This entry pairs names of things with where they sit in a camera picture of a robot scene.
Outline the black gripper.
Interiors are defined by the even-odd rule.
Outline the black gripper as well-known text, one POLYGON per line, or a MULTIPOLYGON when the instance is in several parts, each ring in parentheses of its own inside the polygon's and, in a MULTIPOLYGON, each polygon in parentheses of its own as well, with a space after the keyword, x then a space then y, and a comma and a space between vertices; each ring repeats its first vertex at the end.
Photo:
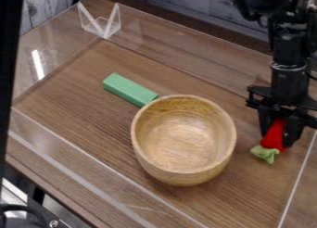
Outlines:
POLYGON ((249 85, 245 106, 257 111, 260 135, 270 129, 276 116, 287 117, 283 129, 283 146, 291 147, 299 139, 304 126, 317 130, 317 119, 308 110, 317 112, 317 100, 304 95, 298 101, 284 102, 271 96, 271 88, 249 85))

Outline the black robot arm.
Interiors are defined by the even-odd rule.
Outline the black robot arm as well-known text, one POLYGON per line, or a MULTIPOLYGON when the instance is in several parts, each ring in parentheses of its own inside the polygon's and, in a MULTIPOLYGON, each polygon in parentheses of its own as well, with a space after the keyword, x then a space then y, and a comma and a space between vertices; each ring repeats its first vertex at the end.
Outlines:
POLYGON ((317 0, 232 0, 241 17, 267 30, 271 81, 249 85, 245 106, 257 111, 259 130, 283 121, 280 143, 290 147, 304 128, 317 129, 317 100, 308 96, 308 59, 317 53, 317 0))

